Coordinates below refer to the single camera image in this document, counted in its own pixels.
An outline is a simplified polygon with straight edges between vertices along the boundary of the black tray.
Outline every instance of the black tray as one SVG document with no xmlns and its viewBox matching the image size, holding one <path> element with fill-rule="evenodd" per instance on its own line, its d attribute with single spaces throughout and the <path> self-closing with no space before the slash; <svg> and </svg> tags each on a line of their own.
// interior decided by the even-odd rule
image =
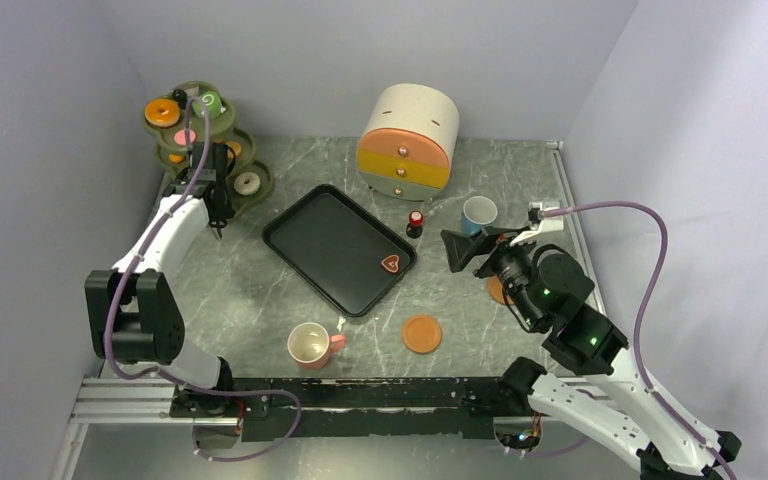
<svg viewBox="0 0 768 480">
<path fill-rule="evenodd" d="M 343 315 L 369 313 L 416 263 L 416 250 L 333 185 L 319 185 L 263 229 L 263 241 Z M 399 256 L 399 271 L 381 262 Z"/>
</svg>

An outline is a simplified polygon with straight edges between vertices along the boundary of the heart-shaped cookie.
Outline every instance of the heart-shaped cookie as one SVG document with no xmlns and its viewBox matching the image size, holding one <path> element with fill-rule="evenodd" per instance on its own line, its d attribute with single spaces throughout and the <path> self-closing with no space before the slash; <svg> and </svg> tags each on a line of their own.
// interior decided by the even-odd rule
<svg viewBox="0 0 768 480">
<path fill-rule="evenodd" d="M 384 270 L 387 270 L 390 273 L 399 273 L 399 256 L 390 255 L 384 260 L 381 260 L 381 266 L 384 267 Z"/>
</svg>

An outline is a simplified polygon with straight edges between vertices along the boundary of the blue cup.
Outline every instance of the blue cup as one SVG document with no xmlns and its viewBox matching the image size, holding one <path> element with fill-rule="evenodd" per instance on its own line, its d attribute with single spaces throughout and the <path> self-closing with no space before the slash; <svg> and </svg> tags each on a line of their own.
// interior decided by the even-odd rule
<svg viewBox="0 0 768 480">
<path fill-rule="evenodd" d="M 464 202 L 461 211 L 461 231 L 467 235 L 478 233 L 481 227 L 493 223 L 498 214 L 499 209 L 493 200 L 487 197 L 470 197 Z"/>
</svg>

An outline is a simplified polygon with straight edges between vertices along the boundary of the white donut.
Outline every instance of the white donut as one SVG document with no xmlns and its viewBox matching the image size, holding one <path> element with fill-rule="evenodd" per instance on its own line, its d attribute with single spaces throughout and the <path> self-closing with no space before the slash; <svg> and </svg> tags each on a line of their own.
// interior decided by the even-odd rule
<svg viewBox="0 0 768 480">
<path fill-rule="evenodd" d="M 258 189 L 260 189 L 260 177 L 254 172 L 243 172 L 234 179 L 234 190 L 240 195 L 254 195 Z"/>
</svg>

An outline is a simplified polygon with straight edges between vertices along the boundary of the pink mug handle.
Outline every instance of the pink mug handle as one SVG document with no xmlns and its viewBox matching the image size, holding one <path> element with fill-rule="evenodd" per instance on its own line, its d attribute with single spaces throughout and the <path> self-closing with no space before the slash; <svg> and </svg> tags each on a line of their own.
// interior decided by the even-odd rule
<svg viewBox="0 0 768 480">
<path fill-rule="evenodd" d="M 329 340 L 331 341 L 331 346 L 329 347 L 331 353 L 337 353 L 338 350 L 346 346 L 346 336 L 342 333 L 331 335 Z"/>
</svg>

